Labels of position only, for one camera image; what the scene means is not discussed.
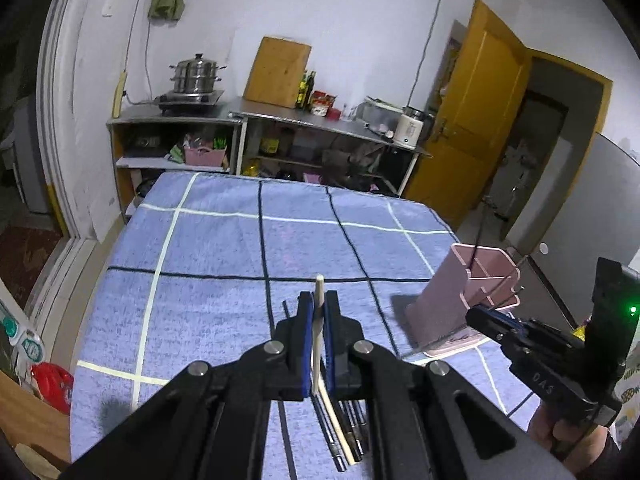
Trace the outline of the right hand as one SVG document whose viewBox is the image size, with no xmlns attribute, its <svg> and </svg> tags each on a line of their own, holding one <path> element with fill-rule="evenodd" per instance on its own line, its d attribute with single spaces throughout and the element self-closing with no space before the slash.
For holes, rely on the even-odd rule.
<svg viewBox="0 0 640 480">
<path fill-rule="evenodd" d="M 552 409 L 540 402 L 527 428 L 527 434 L 547 451 L 555 444 L 565 444 L 570 454 L 563 460 L 564 467 L 577 479 L 594 478 L 597 462 L 606 465 L 616 454 L 616 445 L 605 427 L 597 426 L 589 434 L 566 420 L 558 419 Z"/>
</svg>

